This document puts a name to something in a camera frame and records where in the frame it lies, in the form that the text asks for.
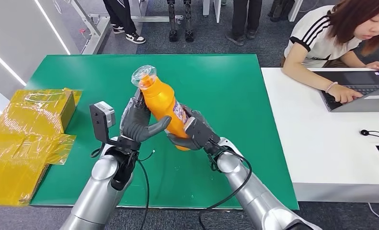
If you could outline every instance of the bottle label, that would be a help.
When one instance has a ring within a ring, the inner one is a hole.
[[[182,108],[182,106],[179,104],[177,100],[175,100],[173,111],[175,115],[185,124],[188,120],[188,116],[186,115],[185,110]]]

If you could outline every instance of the black pants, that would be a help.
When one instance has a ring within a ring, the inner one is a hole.
[[[247,29],[256,30],[260,23],[261,5],[263,0],[233,0],[232,33],[235,37],[244,34],[247,18]]]
[[[110,16],[110,23],[124,27],[126,34],[136,32],[136,26],[131,20],[130,4],[128,0],[103,0]]]

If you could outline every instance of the bottle cap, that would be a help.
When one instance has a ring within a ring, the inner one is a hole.
[[[145,65],[138,68],[131,75],[131,83],[142,90],[150,87],[157,78],[157,69],[154,66]]]

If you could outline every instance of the bracelet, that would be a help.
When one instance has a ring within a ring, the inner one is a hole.
[[[326,88],[325,93],[329,93],[329,90],[330,90],[334,85],[336,85],[336,84],[339,84],[339,83],[338,83],[337,81],[332,82],[332,83],[328,86],[328,88]]]

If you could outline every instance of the yellow package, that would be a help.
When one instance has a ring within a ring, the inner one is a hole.
[[[14,94],[0,116],[0,205],[28,205],[48,164],[65,163],[75,136],[64,130],[80,94],[70,89]]]

